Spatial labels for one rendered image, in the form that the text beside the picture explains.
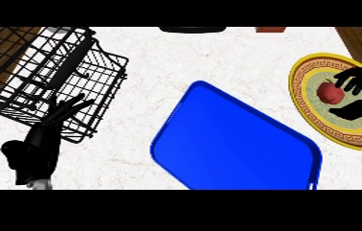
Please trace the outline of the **yellow patterned plate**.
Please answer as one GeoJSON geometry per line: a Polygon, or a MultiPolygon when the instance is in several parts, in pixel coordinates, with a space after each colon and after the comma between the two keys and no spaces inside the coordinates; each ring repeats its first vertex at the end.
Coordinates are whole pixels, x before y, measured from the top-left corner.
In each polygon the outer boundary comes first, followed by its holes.
{"type": "Polygon", "coordinates": [[[342,108],[362,100],[362,93],[358,96],[346,93],[337,104],[326,104],[317,96],[318,87],[329,81],[337,82],[335,76],[355,66],[362,66],[362,63],[342,55],[317,53],[305,56],[290,71],[289,90],[298,110],[314,129],[340,145],[362,150],[362,118],[349,121],[330,112],[332,108],[342,108]]]}

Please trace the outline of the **black rounded appliance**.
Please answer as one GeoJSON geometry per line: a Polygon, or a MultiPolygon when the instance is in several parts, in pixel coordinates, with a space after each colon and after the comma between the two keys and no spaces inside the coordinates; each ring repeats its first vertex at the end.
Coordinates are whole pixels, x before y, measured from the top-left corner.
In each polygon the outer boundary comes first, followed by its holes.
{"type": "Polygon", "coordinates": [[[159,27],[166,33],[178,34],[209,34],[221,33],[227,30],[227,27],[159,27]]]}

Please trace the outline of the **red bell pepper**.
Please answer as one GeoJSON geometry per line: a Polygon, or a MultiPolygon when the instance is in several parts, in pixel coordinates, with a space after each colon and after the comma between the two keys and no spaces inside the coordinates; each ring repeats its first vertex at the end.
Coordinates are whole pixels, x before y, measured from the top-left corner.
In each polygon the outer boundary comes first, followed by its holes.
{"type": "Polygon", "coordinates": [[[339,104],[345,99],[346,93],[336,87],[332,81],[324,82],[317,89],[317,96],[326,104],[339,104]]]}

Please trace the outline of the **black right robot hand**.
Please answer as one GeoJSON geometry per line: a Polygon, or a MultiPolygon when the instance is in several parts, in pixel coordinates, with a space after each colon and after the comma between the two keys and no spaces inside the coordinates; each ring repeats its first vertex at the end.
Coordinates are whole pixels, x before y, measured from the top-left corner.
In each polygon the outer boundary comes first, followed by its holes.
{"type": "MultiPolygon", "coordinates": [[[[354,96],[362,92],[362,67],[352,67],[335,76],[336,87],[340,88],[348,79],[345,92],[351,91],[354,96]]],[[[362,118],[362,100],[357,100],[342,108],[332,108],[330,112],[345,120],[354,121],[362,118]]]]}

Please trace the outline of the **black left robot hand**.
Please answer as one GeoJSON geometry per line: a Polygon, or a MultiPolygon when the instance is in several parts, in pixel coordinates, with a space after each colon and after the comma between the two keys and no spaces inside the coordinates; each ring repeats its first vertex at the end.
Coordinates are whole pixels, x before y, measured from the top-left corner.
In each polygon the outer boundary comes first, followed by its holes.
{"type": "Polygon", "coordinates": [[[4,144],[2,152],[9,167],[17,171],[17,185],[30,185],[39,180],[51,181],[58,163],[64,122],[95,103],[94,99],[83,102],[83,98],[85,93],[70,101],[58,102],[57,97],[52,97],[48,114],[32,126],[26,139],[4,144]]]}

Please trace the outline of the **blue tray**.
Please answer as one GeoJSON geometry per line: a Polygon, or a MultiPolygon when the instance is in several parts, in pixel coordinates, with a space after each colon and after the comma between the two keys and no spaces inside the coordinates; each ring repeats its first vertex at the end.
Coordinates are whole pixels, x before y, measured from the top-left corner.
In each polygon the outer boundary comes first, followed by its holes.
{"type": "Polygon", "coordinates": [[[154,137],[153,160],[193,190],[314,190],[317,143],[204,81],[154,137]]]}

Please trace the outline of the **red-brown block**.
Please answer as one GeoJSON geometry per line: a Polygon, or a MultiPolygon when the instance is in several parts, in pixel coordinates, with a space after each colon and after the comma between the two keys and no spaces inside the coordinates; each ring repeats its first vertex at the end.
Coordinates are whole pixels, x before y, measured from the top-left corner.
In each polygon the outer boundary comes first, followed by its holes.
{"type": "Polygon", "coordinates": [[[258,33],[284,33],[286,27],[256,27],[258,33]]]}

